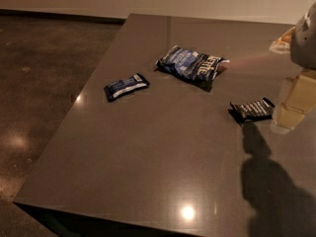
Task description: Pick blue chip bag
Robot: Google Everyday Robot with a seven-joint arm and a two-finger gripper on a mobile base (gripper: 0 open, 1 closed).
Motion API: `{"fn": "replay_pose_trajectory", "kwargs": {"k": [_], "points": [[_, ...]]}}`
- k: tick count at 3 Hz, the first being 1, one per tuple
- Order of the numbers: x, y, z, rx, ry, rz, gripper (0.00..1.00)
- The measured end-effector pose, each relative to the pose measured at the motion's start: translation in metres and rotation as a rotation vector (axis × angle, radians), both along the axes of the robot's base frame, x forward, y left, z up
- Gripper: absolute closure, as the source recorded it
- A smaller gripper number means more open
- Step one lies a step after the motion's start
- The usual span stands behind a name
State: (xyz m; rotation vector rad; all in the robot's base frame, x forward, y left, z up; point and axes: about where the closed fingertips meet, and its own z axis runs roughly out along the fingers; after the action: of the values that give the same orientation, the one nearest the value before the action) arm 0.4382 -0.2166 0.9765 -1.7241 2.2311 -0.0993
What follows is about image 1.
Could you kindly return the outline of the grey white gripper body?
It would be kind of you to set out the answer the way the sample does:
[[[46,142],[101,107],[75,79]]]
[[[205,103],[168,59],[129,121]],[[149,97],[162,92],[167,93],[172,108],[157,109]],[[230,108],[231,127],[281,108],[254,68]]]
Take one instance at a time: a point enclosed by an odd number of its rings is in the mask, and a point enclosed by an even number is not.
[[[291,37],[290,58],[301,67],[316,70],[316,2],[295,26]]]

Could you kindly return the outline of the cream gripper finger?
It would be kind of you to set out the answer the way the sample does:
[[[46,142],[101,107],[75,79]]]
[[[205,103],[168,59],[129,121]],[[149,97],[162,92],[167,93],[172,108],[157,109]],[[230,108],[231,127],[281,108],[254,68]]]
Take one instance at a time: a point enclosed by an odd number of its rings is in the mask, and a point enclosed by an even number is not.
[[[304,119],[305,114],[288,109],[284,105],[276,105],[272,115],[270,129],[277,134],[287,134],[293,131]]]
[[[316,71],[303,69],[295,78],[287,77],[278,102],[286,110],[308,114],[316,106]]]

